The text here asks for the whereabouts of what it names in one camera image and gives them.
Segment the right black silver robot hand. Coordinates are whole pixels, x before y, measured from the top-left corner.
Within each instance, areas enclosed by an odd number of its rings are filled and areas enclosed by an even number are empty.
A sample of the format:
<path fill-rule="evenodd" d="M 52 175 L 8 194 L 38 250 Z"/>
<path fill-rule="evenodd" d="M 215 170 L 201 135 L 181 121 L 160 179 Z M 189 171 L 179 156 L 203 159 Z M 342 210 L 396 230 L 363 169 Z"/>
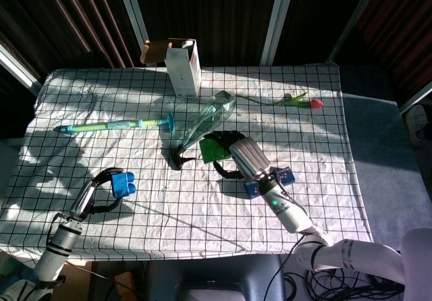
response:
<path fill-rule="evenodd" d="M 259 145 L 243 133 L 235 130 L 214 131 L 204 135 L 225 149 L 234 160 L 242 177 L 258 182 L 271 173 L 271 164 Z"/>

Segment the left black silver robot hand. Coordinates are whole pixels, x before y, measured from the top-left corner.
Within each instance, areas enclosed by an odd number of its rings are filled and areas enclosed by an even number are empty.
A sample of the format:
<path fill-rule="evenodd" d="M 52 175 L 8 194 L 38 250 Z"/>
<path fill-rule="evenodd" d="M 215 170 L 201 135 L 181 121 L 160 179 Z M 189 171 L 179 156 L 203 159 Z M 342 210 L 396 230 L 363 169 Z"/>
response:
<path fill-rule="evenodd" d="M 110 167 L 104 169 L 95 178 L 88 180 L 72 203 L 69 216 L 77 221 L 84 221 L 90 214 L 94 215 L 112 211 L 120 203 L 120 198 L 116 198 L 114 202 L 108 206 L 95 207 L 94 194 L 99 186 L 112 180 L 112 175 L 122 172 L 122 168 Z"/>

